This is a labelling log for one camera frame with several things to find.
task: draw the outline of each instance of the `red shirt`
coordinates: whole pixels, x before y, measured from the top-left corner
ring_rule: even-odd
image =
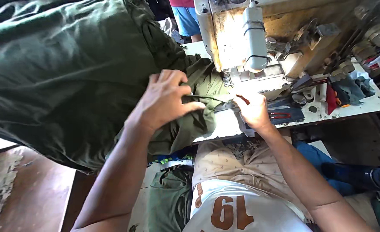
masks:
[[[194,8],[194,0],[170,0],[170,5],[175,8]]]

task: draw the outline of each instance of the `dark green fabric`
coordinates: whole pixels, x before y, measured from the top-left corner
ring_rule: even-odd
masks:
[[[143,0],[24,3],[0,9],[0,137],[80,171],[104,164],[150,74],[199,59],[160,30]],[[183,124],[187,133],[210,131],[213,119],[203,118],[166,126],[152,154],[190,144]]]
[[[156,173],[147,203],[150,232],[179,232],[190,220],[193,168],[177,165]]]
[[[190,146],[192,141],[215,129],[214,108],[220,103],[233,99],[228,94],[229,87],[224,83],[214,64],[206,58],[198,60],[187,69],[188,82],[193,95],[198,97],[183,97],[183,103],[200,101],[206,105],[204,111],[188,113],[184,117],[172,121],[157,130],[148,147],[149,161],[154,161],[152,155],[167,155]],[[115,143],[120,138],[122,130],[117,135]]]

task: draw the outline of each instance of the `white table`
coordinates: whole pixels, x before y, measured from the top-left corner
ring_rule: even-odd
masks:
[[[185,52],[187,55],[200,54],[203,58],[210,58],[207,51],[204,48],[203,42],[189,43],[182,45],[185,46]],[[354,64],[356,70],[364,72],[363,68],[359,64]],[[317,102],[313,101],[311,103],[307,103],[303,108],[302,112],[305,116],[303,122],[291,122],[288,124],[279,124],[276,125],[278,128],[294,126],[294,125],[302,125],[308,123],[315,123],[324,120],[330,119],[338,119],[349,116],[360,115],[364,113],[372,113],[380,111],[380,90],[373,82],[370,81],[371,87],[375,90],[376,94],[372,97],[364,98],[361,100],[363,104],[359,106],[349,106],[346,108],[336,108],[330,115],[327,115],[327,103],[325,102]],[[316,113],[312,113],[309,110],[310,106],[314,106],[317,108]],[[237,134],[242,134],[242,131],[239,127],[239,112],[228,113],[226,111],[220,111],[215,114],[216,119],[216,129],[212,134],[205,134],[203,136],[198,137],[193,142],[200,142],[203,140],[211,140],[216,138],[223,138],[228,136],[234,136]]]

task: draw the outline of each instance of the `white t-shirt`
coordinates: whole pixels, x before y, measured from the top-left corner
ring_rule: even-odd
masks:
[[[257,188],[207,180],[193,192],[191,217],[183,232],[311,232],[292,203]]]

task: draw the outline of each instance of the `blue shorts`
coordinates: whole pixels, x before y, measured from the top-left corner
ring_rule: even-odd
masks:
[[[176,18],[180,35],[193,36],[201,34],[195,8],[171,8],[174,17]]]

